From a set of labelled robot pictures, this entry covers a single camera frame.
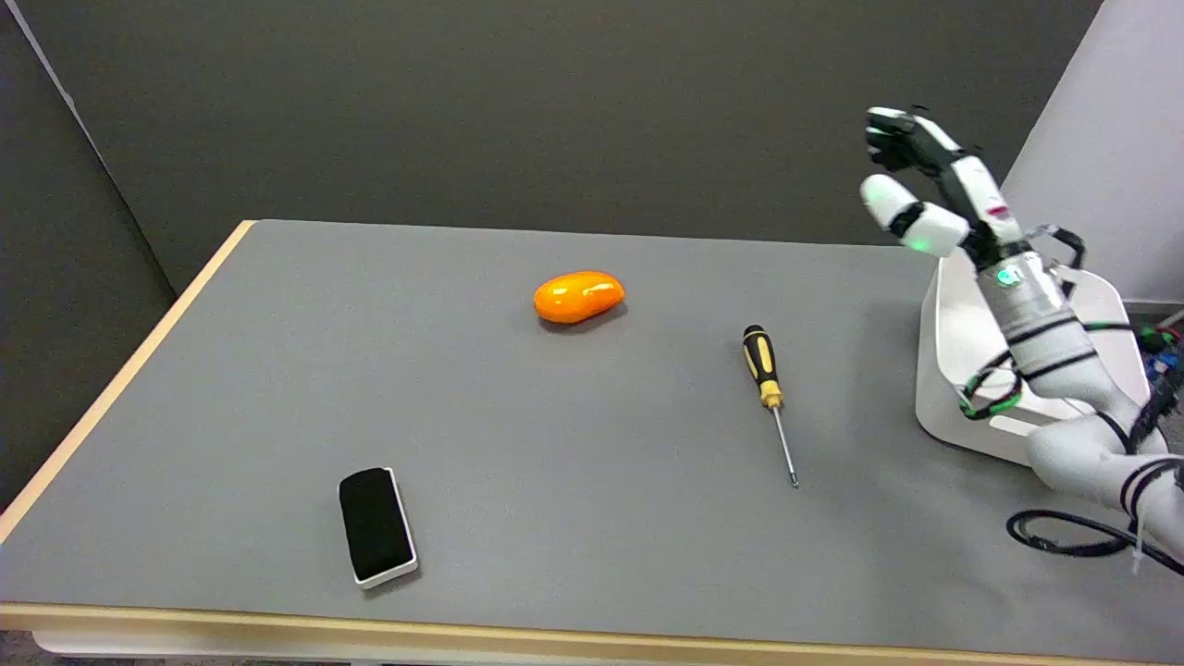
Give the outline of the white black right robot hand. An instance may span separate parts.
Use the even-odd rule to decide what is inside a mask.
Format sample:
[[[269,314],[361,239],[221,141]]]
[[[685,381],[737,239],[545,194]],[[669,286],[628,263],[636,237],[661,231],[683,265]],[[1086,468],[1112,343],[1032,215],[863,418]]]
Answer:
[[[861,201],[901,245],[938,258],[961,250],[980,271],[1032,252],[982,156],[933,119],[871,105],[864,141],[883,173],[861,182]]]

